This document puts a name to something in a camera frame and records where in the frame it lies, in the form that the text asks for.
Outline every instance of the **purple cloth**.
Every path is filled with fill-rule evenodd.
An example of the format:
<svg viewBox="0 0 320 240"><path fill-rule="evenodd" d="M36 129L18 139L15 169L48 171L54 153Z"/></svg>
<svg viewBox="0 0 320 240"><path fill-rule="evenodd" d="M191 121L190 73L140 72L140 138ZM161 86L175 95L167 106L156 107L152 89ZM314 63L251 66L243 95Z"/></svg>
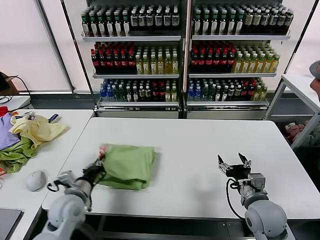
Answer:
<svg viewBox="0 0 320 240"><path fill-rule="evenodd" d="M0 117L0 151L20 142L20 139L17 134L9 132L9 130L13 126L10 122L10 119L11 113L9 112L4 116Z"/></svg>

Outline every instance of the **clothing pile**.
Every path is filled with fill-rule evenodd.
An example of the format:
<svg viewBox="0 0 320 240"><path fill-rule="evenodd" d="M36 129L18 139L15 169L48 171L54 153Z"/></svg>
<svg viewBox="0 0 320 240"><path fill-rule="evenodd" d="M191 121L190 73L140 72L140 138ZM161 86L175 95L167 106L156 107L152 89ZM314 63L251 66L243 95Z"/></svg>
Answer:
<svg viewBox="0 0 320 240"><path fill-rule="evenodd" d="M56 138L67 125L49 123L43 116L28 112L0 116L0 175L15 173L34 157L37 147Z"/></svg>

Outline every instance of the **red cloth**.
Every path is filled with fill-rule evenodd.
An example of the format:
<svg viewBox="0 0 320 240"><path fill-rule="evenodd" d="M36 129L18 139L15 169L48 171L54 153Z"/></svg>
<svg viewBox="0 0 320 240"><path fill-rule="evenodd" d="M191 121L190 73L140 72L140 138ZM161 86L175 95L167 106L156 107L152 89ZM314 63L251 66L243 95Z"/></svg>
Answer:
<svg viewBox="0 0 320 240"><path fill-rule="evenodd" d="M7 106L0 106L0 117L3 117L8 112L9 112L9 110L8 110Z"/></svg>

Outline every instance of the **table leg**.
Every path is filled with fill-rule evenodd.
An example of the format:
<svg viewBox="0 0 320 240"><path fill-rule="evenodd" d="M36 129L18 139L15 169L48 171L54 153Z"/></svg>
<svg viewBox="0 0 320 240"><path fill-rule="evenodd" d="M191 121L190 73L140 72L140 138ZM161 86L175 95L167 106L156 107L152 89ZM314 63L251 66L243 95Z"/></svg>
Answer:
<svg viewBox="0 0 320 240"><path fill-rule="evenodd" d="M285 82L284 80L281 78L280 80L280 84L278 85L276 91L275 91L275 95L269 105L269 108L268 110L266 111L265 113L265 116L263 118L263 120L268 120L270 117L271 117L271 111L274 107L274 105L279 101L279 99L281 98L282 94L284 93L286 89L286 85L285 85Z"/></svg>
<svg viewBox="0 0 320 240"><path fill-rule="evenodd" d="M302 130L302 132L295 138L293 143L291 144L291 148L295 149L300 147L300 145L305 141L306 137L312 132L313 129L320 122L320 112L315 112L308 124Z"/></svg>

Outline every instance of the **yellow cloth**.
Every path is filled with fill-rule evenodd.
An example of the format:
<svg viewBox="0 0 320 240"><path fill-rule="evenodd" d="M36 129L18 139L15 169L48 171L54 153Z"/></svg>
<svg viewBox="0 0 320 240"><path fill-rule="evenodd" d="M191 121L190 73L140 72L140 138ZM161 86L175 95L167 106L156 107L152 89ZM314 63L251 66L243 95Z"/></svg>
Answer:
<svg viewBox="0 0 320 240"><path fill-rule="evenodd" d="M30 139L33 142L31 146L33 150L40 144L53 140L68 129L67 125L48 123L48 119L36 114L26 115L19 119L12 116L10 122L13 127L9 132Z"/></svg>

